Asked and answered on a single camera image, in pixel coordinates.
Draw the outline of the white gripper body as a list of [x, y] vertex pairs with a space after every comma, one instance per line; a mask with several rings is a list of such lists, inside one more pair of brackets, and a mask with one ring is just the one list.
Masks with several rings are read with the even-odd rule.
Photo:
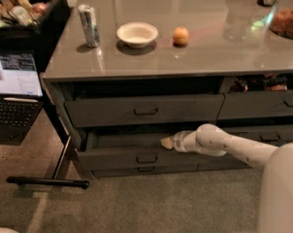
[[173, 147], [178, 152], [197, 151], [199, 145], [196, 142], [195, 131], [180, 131], [173, 137]]

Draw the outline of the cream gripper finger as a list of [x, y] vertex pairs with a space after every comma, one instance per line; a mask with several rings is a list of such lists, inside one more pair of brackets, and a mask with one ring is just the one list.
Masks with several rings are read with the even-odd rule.
[[161, 146], [167, 150], [171, 150], [174, 147], [174, 141], [172, 137], [163, 138], [160, 140]]

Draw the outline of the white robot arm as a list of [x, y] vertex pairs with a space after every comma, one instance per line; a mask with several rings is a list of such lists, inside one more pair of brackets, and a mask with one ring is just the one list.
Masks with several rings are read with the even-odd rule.
[[167, 150], [231, 154], [262, 173], [256, 233], [293, 233], [293, 143], [280, 147], [229, 134], [206, 123], [160, 140]]

